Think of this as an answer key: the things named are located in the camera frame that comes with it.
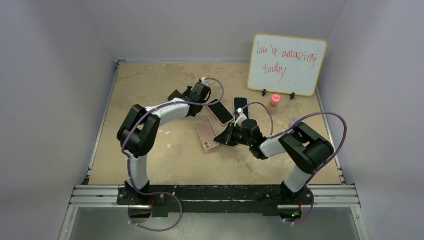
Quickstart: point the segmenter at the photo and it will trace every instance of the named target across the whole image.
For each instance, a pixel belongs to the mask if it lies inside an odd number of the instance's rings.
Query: black smartphone
[[[214,99],[210,101],[209,103],[215,103],[218,99]],[[231,122],[234,119],[234,116],[231,114],[230,111],[223,105],[222,102],[218,102],[217,104],[207,106],[207,108],[212,112],[212,114],[215,116],[215,118],[218,120],[218,122],[221,125],[227,125],[229,122]]]
[[[248,105],[248,99],[245,97],[235,97],[234,98],[234,113],[236,113],[237,109],[243,108],[244,106]],[[250,119],[250,113],[249,113],[249,107],[246,107],[243,110],[244,115],[246,115],[247,119]]]

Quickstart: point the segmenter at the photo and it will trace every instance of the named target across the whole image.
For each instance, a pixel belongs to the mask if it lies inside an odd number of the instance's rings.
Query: wooden table
[[[268,104],[271,93],[262,97],[260,91],[247,88],[248,63],[123,63],[120,65],[110,100],[104,127],[98,143],[90,185],[122,185],[127,179],[126,158],[121,153],[117,132],[130,108],[167,102],[174,91],[183,92],[201,77],[219,79],[224,85],[223,104],[233,110],[234,97],[246,97],[249,102]],[[209,81],[211,99],[221,95],[220,86]],[[295,116],[320,112],[316,95],[290,96],[282,100],[273,115],[274,134],[288,128]],[[264,136],[271,130],[269,116],[258,104],[250,106],[250,116],[255,119]],[[155,145],[148,154],[147,171],[151,184],[156,185],[261,185],[280,184],[291,172],[294,162],[285,153],[268,160],[256,159],[247,146],[220,145],[205,151],[195,124],[211,119],[217,134],[224,131],[215,117],[206,109],[196,117],[172,121],[159,129]],[[321,116],[305,121],[315,131],[329,139]],[[341,184],[335,162],[326,166],[312,184]]]

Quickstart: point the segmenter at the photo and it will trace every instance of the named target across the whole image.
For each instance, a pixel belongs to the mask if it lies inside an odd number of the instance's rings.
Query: wall
[[[79,0],[2,1],[0,32],[1,236],[57,239],[114,61]]]
[[[248,61],[257,33],[326,39],[347,0],[85,0],[116,59]]]
[[[347,121],[340,162],[375,240],[424,235],[423,8],[420,0],[349,0],[319,80],[325,109]],[[339,142],[341,124],[329,124]]]

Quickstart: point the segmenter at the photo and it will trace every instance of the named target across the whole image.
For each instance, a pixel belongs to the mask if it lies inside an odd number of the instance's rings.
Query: black object
[[[218,99],[214,99],[210,101],[211,103],[217,102]],[[210,109],[210,111],[215,115],[216,119],[222,124],[228,124],[234,119],[234,116],[231,114],[230,111],[223,105],[222,102],[218,102],[214,105],[207,106],[207,108]]]
[[[149,197],[139,195],[129,184],[118,189],[118,205],[148,205]],[[176,196],[184,213],[238,213],[280,216],[290,219],[299,211],[299,207],[279,209],[282,205],[298,206],[300,198],[303,204],[311,205],[312,195],[307,188],[297,197],[284,198],[279,185],[150,185],[143,193],[166,192]],[[178,203],[169,195],[154,195],[153,218],[166,218],[169,213],[179,213]]]
[[[181,94],[178,90],[175,90],[168,97],[168,100],[171,101],[174,98],[180,98],[186,102],[203,104],[206,103],[206,101],[209,99],[211,93],[211,88],[199,81],[194,87],[188,86],[187,90],[183,94]],[[186,117],[195,117],[196,114],[202,111],[202,109],[203,106],[190,105]],[[120,142],[121,147],[124,144],[125,139],[127,139],[128,135],[130,134],[130,131],[146,113],[146,109],[138,104],[132,106],[132,108],[129,110],[129,113],[123,121],[123,124],[116,136]],[[140,123],[144,124],[143,128],[141,130],[135,130],[134,134],[132,134],[129,138],[125,149],[132,153],[135,158],[144,156],[149,153],[155,144],[160,123],[161,119],[156,115],[149,115],[146,117],[144,121]]]
[[[253,156],[262,160],[267,159],[260,149],[265,140],[267,138],[262,135],[258,123],[253,119],[243,121],[241,126],[230,123],[225,131],[214,139],[215,142],[230,147],[235,147],[238,144],[248,146]]]
[[[237,109],[242,109],[245,106],[249,104],[248,99],[245,97],[235,97],[234,98],[234,114],[236,113]],[[250,113],[249,113],[249,107],[246,107],[243,109],[244,115],[246,115],[247,119],[250,119]]]
[[[334,153],[333,146],[304,122],[297,125],[293,133],[284,134],[278,141],[296,166],[310,175]]]

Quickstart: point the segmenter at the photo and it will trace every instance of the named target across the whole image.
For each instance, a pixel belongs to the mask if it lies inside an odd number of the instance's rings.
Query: small bottle
[[[268,104],[268,109],[271,114],[274,114],[276,112],[277,106],[280,103],[280,100],[281,100],[280,95],[278,94],[272,95],[271,100],[269,101],[269,104]]]

